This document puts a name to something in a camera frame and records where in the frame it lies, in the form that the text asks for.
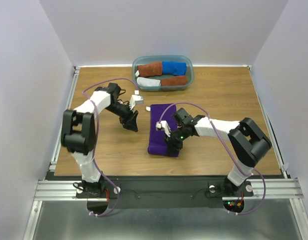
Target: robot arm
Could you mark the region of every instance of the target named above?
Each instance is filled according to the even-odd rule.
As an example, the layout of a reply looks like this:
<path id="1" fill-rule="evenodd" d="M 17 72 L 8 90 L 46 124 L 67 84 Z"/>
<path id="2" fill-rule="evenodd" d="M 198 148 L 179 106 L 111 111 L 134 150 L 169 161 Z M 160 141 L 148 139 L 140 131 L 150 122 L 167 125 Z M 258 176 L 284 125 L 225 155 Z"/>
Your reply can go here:
<path id="1" fill-rule="evenodd" d="M 218 137 L 209 119 L 203 115 L 192 117 L 183 108 L 174 115 L 178 129 L 171 131 L 166 121 L 156 123 L 157 130 L 165 131 L 168 154 L 178 153 L 183 147 L 183 140 L 190 136 Z M 272 143 L 251 118 L 242 121 L 212 122 L 224 140 L 231 142 L 238 157 L 237 164 L 246 175 L 250 175 L 259 160 L 269 151 Z M 229 192 L 235 192 L 247 179 L 236 166 L 225 179 Z"/>
<path id="2" fill-rule="evenodd" d="M 93 162 L 97 136 L 95 107 L 92 101 L 95 103 L 98 113 L 107 109 L 119 116 L 123 128 L 134 132 L 138 131 L 136 123 L 138 111 L 133 111 L 133 109 L 136 104 L 143 103 L 143 98 L 138 95 L 138 91 L 135 91 L 129 104 L 125 105 L 118 100 L 120 92 L 121 88 L 115 83 L 109 83 L 108 87 L 98 87 L 89 100 L 74 110 L 65 110 L 63 114 L 61 144 L 75 158 L 82 172 L 83 187 L 93 191 L 101 191 L 102 187 L 100 186 L 101 174 Z M 81 126 L 81 130 L 77 130 L 76 126 Z"/>

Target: metal frame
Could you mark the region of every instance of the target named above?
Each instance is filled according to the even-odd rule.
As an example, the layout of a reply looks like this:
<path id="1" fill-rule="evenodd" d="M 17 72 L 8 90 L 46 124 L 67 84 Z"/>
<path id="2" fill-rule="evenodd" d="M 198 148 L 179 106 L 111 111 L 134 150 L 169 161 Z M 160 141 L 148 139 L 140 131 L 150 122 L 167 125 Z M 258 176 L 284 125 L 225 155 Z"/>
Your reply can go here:
<path id="1" fill-rule="evenodd" d="M 251 66 L 249 65 L 242 65 L 237 67 L 247 67 L 250 71 Z M 76 83 L 79 76 L 80 67 L 75 67 L 75 72 L 73 76 L 73 82 L 71 85 L 70 93 L 68 96 L 66 108 L 69 108 L 72 102 L 74 90 L 76 87 Z M 304 197 L 301 186 L 297 179 L 290 179 L 288 178 L 288 173 L 284 169 L 284 162 L 282 160 L 282 156 L 278 149 L 278 144 L 276 142 L 276 138 L 274 132 L 271 128 L 269 118 L 266 114 L 266 110 L 261 103 L 261 100 L 257 94 L 257 98 L 265 119 L 265 123 L 267 129 L 270 134 L 270 138 L 273 143 L 273 148 L 278 160 L 278 164 L 281 168 L 282 174 L 285 178 L 282 179 L 266 179 L 266 199 L 290 199 L 293 212 L 296 217 L 296 221 L 303 239 L 308 240 L 308 216 L 304 207 L 304 202 L 302 198 Z M 54 152 L 50 161 L 50 171 L 54 171 L 58 159 L 58 154 L 60 150 L 60 141 L 58 139 Z M 252 184 L 254 196 L 253 197 L 246 197 L 246 199 L 260 199 L 264 192 L 264 187 L 261 179 L 249 179 Z M 86 201 L 87 199 L 76 198 L 76 189 L 73 187 L 74 181 L 39 181 L 37 184 L 37 189 L 34 195 L 34 201 L 32 205 L 32 209 L 30 212 L 30 216 L 27 222 L 24 240 L 31 240 L 34 237 L 36 225 L 39 219 L 39 213 L 42 206 L 43 201 Z M 224 197 L 223 200 L 231 200 L 230 197 Z M 97 198 L 94 201 L 106 201 L 105 198 Z"/>

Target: brown cloth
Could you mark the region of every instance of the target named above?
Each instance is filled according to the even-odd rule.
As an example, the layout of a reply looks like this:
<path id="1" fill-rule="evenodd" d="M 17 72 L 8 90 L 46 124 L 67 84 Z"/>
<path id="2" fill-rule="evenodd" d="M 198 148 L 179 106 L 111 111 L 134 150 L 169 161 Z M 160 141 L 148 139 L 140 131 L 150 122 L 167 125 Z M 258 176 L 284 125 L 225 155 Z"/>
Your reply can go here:
<path id="1" fill-rule="evenodd" d="M 151 64 L 138 65 L 139 76 L 152 77 L 161 76 L 163 74 L 163 65 L 161 61 L 152 62 Z"/>
<path id="2" fill-rule="evenodd" d="M 185 75 L 161 79 L 161 86 L 180 86 L 186 85 L 187 83 L 188 81 Z"/>

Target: white cloth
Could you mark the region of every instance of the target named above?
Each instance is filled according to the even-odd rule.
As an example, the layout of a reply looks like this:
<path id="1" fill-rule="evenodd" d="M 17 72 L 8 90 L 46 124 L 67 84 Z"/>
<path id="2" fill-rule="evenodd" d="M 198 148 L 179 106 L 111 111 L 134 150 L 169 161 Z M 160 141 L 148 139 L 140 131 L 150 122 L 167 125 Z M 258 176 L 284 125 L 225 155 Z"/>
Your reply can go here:
<path id="1" fill-rule="evenodd" d="M 160 86 L 160 80 L 157 79 L 150 79 L 145 77 L 138 77 L 137 83 L 141 86 L 146 87 L 159 87 Z"/>

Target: cable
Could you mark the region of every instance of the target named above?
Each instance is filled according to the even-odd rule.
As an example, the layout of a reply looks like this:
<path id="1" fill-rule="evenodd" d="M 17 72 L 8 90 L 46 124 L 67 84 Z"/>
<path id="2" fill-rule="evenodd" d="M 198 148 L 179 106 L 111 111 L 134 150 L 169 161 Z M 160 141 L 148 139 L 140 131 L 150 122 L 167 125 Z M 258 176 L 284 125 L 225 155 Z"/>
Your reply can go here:
<path id="1" fill-rule="evenodd" d="M 108 176 L 106 176 L 103 171 L 98 167 L 97 163 L 96 163 L 96 160 L 95 160 L 95 151 L 96 151 L 96 146 L 97 146 L 97 140 L 98 140 L 98 133 L 99 133 L 99 112 L 98 112 L 98 109 L 97 109 L 97 106 L 96 104 L 90 99 L 90 96 L 86 94 L 86 91 L 97 86 L 97 85 L 100 85 L 100 84 L 104 84 L 104 83 L 107 83 L 107 82 L 111 82 L 111 81 L 115 81 L 115 80 L 127 80 L 129 82 L 131 82 L 132 84 L 134 84 L 135 88 L 138 89 L 138 86 L 130 79 L 128 78 L 124 78 L 124 77 L 121 77 L 121 78 L 113 78 L 113 79 L 109 79 L 109 80 L 105 80 L 105 81 L 101 81 L 99 83 L 96 83 L 96 84 L 93 84 L 91 86 L 89 86 L 88 88 L 86 88 L 82 94 L 88 99 L 90 100 L 90 102 L 94 105 L 94 113 L 96 115 L 96 122 L 97 122 L 97 127 L 96 127 L 96 145 L 95 145 L 95 148 L 93 150 L 93 162 L 94 162 L 94 165 L 96 167 L 96 169 L 99 171 L 99 173 L 116 189 L 116 192 L 117 192 L 117 200 L 113 206 L 113 208 L 108 211 L 107 213 L 105 214 L 102 214 L 102 215 L 97 215 L 97 214 L 94 214 L 93 212 L 90 212 L 89 214 L 90 215 L 93 215 L 95 217 L 105 217 L 105 216 L 108 216 L 112 211 L 114 211 L 114 209 L 116 208 L 118 202 L 119 202 L 119 199 L 120 199 L 120 191 L 118 190 L 117 186 L 115 185 L 115 183 L 112 182 L 111 179 L 109 179 Z"/>
<path id="2" fill-rule="evenodd" d="M 246 173 L 244 173 L 244 171 L 240 168 L 240 166 L 237 164 L 236 160 L 235 160 L 235 157 L 233 156 L 233 154 L 230 152 L 229 148 L 227 147 L 224 139 L 222 138 L 222 136 L 219 134 L 217 128 L 215 127 L 215 125 L 213 124 L 211 118 L 210 118 L 210 115 L 209 113 L 204 110 L 202 107 L 198 106 L 197 104 L 194 104 L 194 103 L 190 103 L 190 102 L 185 102 L 185 101 L 182 101 L 182 102 L 177 102 L 177 103 L 173 103 L 171 105 L 169 105 L 164 111 L 163 113 L 161 114 L 160 118 L 159 118 L 159 122 L 162 120 L 164 114 L 167 112 L 167 110 L 169 108 L 171 108 L 172 106 L 174 105 L 177 105 L 177 104 L 188 104 L 188 105 L 192 105 L 192 106 L 195 106 L 197 108 L 199 108 L 200 110 L 202 110 L 206 115 L 207 115 L 207 118 L 209 119 L 209 122 L 211 124 L 211 126 L 213 127 L 217 137 L 219 138 L 220 142 L 222 143 L 222 145 L 224 146 L 224 148 L 226 149 L 227 153 L 229 154 L 230 158 L 232 159 L 232 161 L 234 162 L 235 166 L 238 168 L 238 170 L 241 172 L 242 175 L 246 176 L 246 177 L 250 177 L 251 175 L 248 175 Z M 237 213 L 237 212 L 232 212 L 230 211 L 231 213 L 233 214 L 236 214 L 236 215 L 247 215 L 247 214 L 250 214 L 252 212 L 254 212 L 255 210 L 257 210 L 262 204 L 263 204 L 263 201 L 265 199 L 265 196 L 266 196 L 266 183 L 265 183 L 265 179 L 264 179 L 264 176 L 257 170 L 257 169 L 253 169 L 255 172 L 257 172 L 260 176 L 260 178 L 263 180 L 263 184 L 264 184 L 264 194 L 263 194 L 263 197 L 260 201 L 260 203 L 255 207 L 253 208 L 252 210 L 249 210 L 247 212 L 241 212 L 241 213 Z"/>

